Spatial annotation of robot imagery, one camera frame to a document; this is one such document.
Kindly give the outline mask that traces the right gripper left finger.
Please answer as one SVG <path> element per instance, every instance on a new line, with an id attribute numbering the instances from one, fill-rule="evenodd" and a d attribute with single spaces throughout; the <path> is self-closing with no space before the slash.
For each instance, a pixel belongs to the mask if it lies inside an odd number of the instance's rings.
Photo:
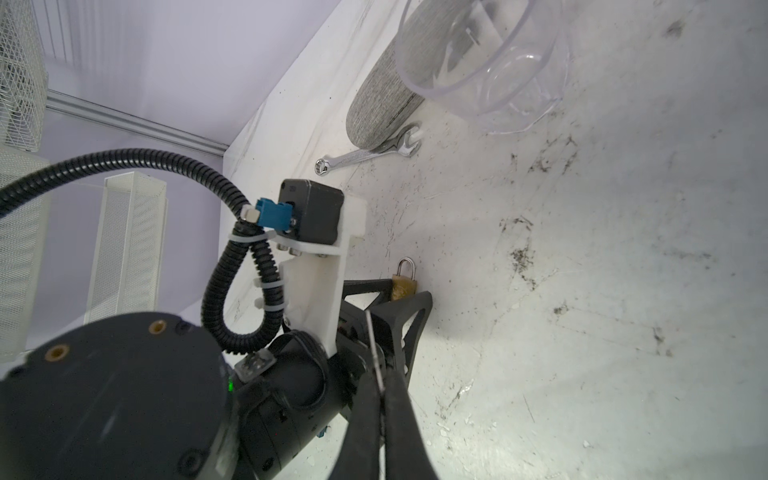
<path id="1" fill-rule="evenodd" d="M 381 394 L 375 375 L 360 379 L 331 480 L 376 480 L 380 475 Z"/>

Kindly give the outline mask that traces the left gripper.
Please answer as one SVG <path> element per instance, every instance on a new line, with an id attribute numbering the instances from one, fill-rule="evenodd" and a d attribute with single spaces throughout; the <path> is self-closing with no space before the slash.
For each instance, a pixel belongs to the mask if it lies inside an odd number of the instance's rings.
<path id="1" fill-rule="evenodd" d="M 391 279 L 345 280 L 342 299 L 376 294 L 370 314 L 380 363 L 409 386 L 418 344 L 433 308 L 430 292 L 390 301 Z M 326 355 L 308 332 L 292 330 L 234 366 L 238 411 L 235 479 L 272 479 L 338 415 L 351 410 L 361 375 L 371 360 L 366 340 L 336 336 Z"/>

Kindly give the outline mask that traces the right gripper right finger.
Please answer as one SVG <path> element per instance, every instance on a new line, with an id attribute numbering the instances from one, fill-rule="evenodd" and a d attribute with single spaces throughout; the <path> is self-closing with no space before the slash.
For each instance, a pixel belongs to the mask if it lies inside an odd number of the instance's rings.
<path id="1" fill-rule="evenodd" d="M 385 478 L 437 480 L 415 418 L 404 375 L 388 369 L 383 393 Z"/>

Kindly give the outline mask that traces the brass padlock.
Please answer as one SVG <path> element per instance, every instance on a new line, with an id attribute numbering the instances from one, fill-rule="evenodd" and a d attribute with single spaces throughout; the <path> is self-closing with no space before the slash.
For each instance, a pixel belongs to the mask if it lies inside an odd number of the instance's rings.
<path id="1" fill-rule="evenodd" d="M 391 301 L 398 301 L 416 293 L 418 283 L 415 273 L 416 265 L 412 258 L 404 257 L 398 262 L 396 272 L 392 276 Z"/>

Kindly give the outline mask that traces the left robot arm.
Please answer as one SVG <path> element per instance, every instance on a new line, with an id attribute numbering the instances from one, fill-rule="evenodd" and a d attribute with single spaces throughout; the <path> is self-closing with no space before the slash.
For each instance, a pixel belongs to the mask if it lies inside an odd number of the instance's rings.
<path id="1" fill-rule="evenodd" d="M 111 317 L 38 347 L 1 382 L 5 479 L 272 479 L 336 417 L 334 479 L 432 479 L 408 394 L 433 301 L 348 281 L 329 351 L 284 329 L 229 365 L 214 338 L 159 312 Z"/>

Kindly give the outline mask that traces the silver combination wrench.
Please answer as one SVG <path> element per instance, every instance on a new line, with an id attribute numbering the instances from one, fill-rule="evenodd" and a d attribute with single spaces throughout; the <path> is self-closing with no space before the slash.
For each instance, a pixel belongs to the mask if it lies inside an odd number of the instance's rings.
<path id="1" fill-rule="evenodd" d="M 337 157 L 325 155 L 315 162 L 315 174 L 325 176 L 331 171 L 389 154 L 410 158 L 418 152 L 421 146 L 421 140 L 416 139 L 420 127 L 418 122 L 410 123 L 373 150 L 358 149 Z"/>

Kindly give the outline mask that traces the grey fabric case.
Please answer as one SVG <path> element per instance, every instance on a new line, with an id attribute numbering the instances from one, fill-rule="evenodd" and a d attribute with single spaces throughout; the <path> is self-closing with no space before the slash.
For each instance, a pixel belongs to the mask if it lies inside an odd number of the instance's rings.
<path id="1" fill-rule="evenodd" d="M 474 45 L 479 26 L 470 18 L 471 1 L 412 1 L 401 15 L 404 23 L 367 75 L 346 116 L 352 144 L 372 150 L 392 137 L 424 101 L 403 81 L 432 89 L 438 76 L 457 70 Z"/>

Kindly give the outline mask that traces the lower white mesh shelf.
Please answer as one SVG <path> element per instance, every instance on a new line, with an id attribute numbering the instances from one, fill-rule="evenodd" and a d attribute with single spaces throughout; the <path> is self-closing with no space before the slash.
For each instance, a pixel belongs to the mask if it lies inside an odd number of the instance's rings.
<path id="1" fill-rule="evenodd" d="M 157 307 L 167 183 L 133 171 L 104 180 L 86 324 Z"/>

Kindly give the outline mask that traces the white mesh shelf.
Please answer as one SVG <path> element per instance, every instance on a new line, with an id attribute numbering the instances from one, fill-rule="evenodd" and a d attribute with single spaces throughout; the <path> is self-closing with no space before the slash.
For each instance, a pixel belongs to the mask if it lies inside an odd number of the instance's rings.
<path id="1" fill-rule="evenodd" d="M 133 171 L 104 180 L 86 324 L 157 307 L 167 183 Z"/>
<path id="2" fill-rule="evenodd" d="M 1 361 L 25 350 L 45 248 L 50 198 L 39 196 L 1 218 Z"/>

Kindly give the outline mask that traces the clear plastic cup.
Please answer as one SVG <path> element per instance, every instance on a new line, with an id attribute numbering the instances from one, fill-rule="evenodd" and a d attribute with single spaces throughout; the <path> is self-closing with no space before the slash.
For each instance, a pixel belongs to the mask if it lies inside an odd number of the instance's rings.
<path id="1" fill-rule="evenodd" d="M 564 94 L 570 60 L 564 4 L 409 1 L 394 60 L 415 94 L 487 133 L 523 132 Z"/>

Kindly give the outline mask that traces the upper white mesh shelf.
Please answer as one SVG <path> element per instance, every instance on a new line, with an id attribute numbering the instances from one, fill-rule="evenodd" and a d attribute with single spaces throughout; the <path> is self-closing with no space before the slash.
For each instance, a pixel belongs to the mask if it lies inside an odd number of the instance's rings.
<path id="1" fill-rule="evenodd" d="M 25 350 L 45 248 L 50 198 L 39 196 L 1 218 L 1 361 Z"/>

